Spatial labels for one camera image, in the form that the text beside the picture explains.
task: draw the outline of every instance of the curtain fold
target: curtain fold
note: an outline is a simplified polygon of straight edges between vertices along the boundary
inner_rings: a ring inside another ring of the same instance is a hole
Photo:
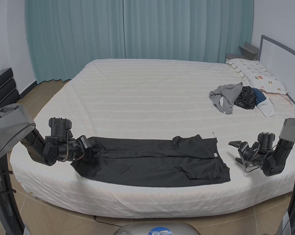
[[[33,70],[73,78],[95,59],[225,61],[250,43],[253,0],[26,0]]]
[[[123,0],[26,0],[37,83],[72,79],[95,59],[125,58]]]
[[[126,58],[224,62],[252,24],[253,0],[124,0]]]

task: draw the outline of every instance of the pillowcase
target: pillowcase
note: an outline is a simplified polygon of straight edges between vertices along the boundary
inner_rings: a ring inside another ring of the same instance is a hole
[[[230,64],[252,88],[283,95],[288,92],[285,86],[271,75],[259,61],[234,58],[226,63]]]

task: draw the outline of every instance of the mattress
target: mattress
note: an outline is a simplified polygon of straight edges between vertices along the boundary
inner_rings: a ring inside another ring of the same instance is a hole
[[[266,177],[261,170],[245,173],[235,161],[236,148],[228,143],[242,140],[252,145],[260,132],[273,132],[278,137],[284,119],[295,118],[295,108],[281,95],[271,94],[274,117],[264,117],[258,108],[237,106],[232,115],[219,112],[208,98],[209,91],[239,82],[246,86],[228,64],[95,60],[65,84],[35,118],[42,136],[50,135],[49,118],[62,117],[72,121],[76,138],[83,134],[123,139],[217,137],[219,154],[230,168],[230,182],[180,188],[109,184],[82,178],[70,162],[51,167],[38,164],[20,143],[10,158],[16,179],[27,192],[51,204],[123,218],[218,215],[290,192],[295,178],[295,146],[284,171]]]

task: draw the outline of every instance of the floor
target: floor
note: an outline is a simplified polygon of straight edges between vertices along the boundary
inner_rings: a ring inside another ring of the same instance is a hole
[[[35,118],[42,107],[57,93],[66,82],[49,81],[36,86],[19,103],[24,104]],[[93,216],[69,211],[44,202],[27,193],[11,175],[12,186],[17,190],[15,199],[22,219],[29,226],[32,235],[113,235],[117,226],[98,223]],[[218,216],[175,218],[171,221],[185,222],[195,227],[201,235],[269,235],[275,234],[284,211],[287,209],[291,193],[269,199],[250,208]],[[125,225],[145,222],[142,219],[118,219],[98,217],[98,221]],[[4,235],[0,223],[0,235]]]

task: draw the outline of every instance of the blue sticker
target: blue sticker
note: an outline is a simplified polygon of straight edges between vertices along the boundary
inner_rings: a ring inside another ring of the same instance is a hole
[[[173,235],[171,230],[165,227],[156,227],[151,229],[148,235]]]

